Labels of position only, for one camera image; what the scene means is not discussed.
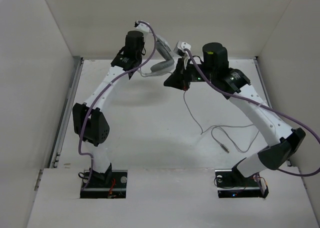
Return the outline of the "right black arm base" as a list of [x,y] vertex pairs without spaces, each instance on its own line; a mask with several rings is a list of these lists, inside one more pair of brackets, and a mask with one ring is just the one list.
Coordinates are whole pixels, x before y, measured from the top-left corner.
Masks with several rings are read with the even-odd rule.
[[213,180],[220,199],[262,198],[269,195],[269,186],[259,173],[249,177],[235,174],[231,169],[215,170]]

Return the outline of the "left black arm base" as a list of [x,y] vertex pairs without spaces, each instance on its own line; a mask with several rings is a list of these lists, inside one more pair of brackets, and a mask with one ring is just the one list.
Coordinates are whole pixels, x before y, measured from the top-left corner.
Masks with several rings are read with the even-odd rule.
[[113,170],[107,184],[103,184],[93,176],[86,186],[89,177],[89,170],[79,172],[78,177],[82,179],[80,198],[81,199],[125,199],[127,195],[127,170]]

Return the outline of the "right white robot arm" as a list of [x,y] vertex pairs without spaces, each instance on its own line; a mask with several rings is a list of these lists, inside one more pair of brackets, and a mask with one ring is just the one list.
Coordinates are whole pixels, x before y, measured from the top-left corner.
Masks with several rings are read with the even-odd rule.
[[191,45],[186,42],[176,44],[174,53],[180,58],[164,86],[187,91],[192,82],[208,82],[245,114],[267,144],[233,166],[230,173],[232,181],[243,185],[261,171],[280,168],[300,147],[305,131],[292,128],[269,110],[250,79],[241,70],[229,66],[228,51],[221,43],[205,44],[200,64],[194,60],[190,49]]

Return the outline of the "white grey headphones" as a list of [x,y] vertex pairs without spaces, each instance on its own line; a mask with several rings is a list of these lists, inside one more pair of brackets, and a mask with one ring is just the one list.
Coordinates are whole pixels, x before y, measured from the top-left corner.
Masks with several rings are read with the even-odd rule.
[[174,68],[174,53],[170,48],[169,43],[160,35],[156,35],[155,43],[156,51],[161,55],[163,61],[158,62],[150,67],[149,73],[144,73],[141,69],[138,70],[142,77],[162,76],[172,71]]

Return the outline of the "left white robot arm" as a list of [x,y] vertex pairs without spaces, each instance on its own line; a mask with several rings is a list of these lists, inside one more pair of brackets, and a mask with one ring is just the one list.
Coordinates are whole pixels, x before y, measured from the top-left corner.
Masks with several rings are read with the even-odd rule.
[[83,187],[105,187],[112,180],[112,164],[108,159],[106,140],[110,133],[106,111],[112,99],[131,79],[145,54],[145,36],[131,30],[125,44],[110,63],[110,68],[96,90],[83,103],[72,108],[74,132],[79,136],[78,153],[90,158],[89,171],[80,174]]

